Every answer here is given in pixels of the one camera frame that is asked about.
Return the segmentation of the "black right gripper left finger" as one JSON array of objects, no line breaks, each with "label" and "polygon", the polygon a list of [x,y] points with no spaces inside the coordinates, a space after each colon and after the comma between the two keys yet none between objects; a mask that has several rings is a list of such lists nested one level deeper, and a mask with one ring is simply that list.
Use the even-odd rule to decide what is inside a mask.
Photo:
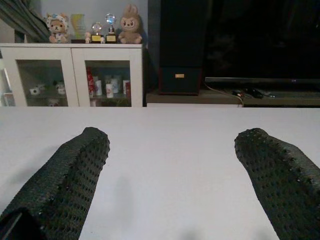
[{"label": "black right gripper left finger", "polygon": [[63,143],[1,214],[3,240],[77,240],[110,151],[95,127]]}]

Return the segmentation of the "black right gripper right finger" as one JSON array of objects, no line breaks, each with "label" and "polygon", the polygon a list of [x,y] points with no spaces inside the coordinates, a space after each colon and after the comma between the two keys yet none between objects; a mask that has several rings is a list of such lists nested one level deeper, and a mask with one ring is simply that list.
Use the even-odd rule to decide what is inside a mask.
[{"label": "black right gripper right finger", "polygon": [[239,133],[234,148],[278,238],[318,240],[319,167],[298,147],[261,128]]}]

